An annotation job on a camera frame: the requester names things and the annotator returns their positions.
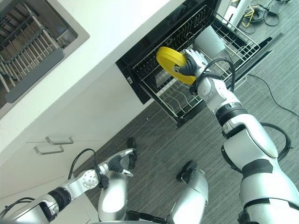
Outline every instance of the sink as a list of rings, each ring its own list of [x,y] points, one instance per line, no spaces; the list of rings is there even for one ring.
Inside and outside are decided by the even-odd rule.
[[[0,1],[0,118],[89,38],[57,0]]]

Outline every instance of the white cup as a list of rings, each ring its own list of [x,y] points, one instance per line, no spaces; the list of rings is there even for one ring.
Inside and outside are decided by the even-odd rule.
[[[208,26],[194,40],[197,47],[200,48],[210,58],[218,55],[225,49],[224,43],[220,40],[213,28]]]

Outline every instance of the wire rack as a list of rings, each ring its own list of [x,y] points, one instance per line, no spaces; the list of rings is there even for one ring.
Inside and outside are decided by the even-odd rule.
[[[6,92],[59,48],[25,3],[17,4],[3,17],[0,40],[0,80]]]
[[[214,58],[210,58],[193,44],[194,38],[209,25],[225,44],[225,49]],[[184,117],[201,99],[190,94],[188,85],[173,78],[158,64],[156,53],[161,46],[177,51],[189,48],[199,50],[205,54],[208,62],[216,58],[230,59],[237,70],[259,50],[258,44],[242,31],[229,24],[209,6],[203,6],[133,67],[139,81],[146,85],[175,117]],[[215,63],[210,70],[221,75],[224,81],[231,76],[227,62]]]

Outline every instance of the drawer handle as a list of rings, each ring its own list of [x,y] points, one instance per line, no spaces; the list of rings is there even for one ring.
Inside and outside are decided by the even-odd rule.
[[[53,142],[53,141],[50,140],[50,138],[48,136],[46,137],[46,140],[51,145],[68,145],[68,144],[73,144],[74,143],[74,140],[71,137],[69,137],[70,141],[64,141],[64,142],[58,142],[58,141]]]
[[[39,155],[48,155],[48,154],[54,154],[54,153],[63,153],[64,152],[64,148],[60,145],[59,146],[60,150],[57,151],[51,151],[51,152],[46,152],[46,153],[42,153],[41,151],[38,150],[38,148],[35,146],[33,149],[36,151],[37,154]]]

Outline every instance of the kitchen counter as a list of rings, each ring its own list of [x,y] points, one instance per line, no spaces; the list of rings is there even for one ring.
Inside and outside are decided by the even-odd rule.
[[[0,120],[0,165],[184,0],[58,1],[90,38]]]

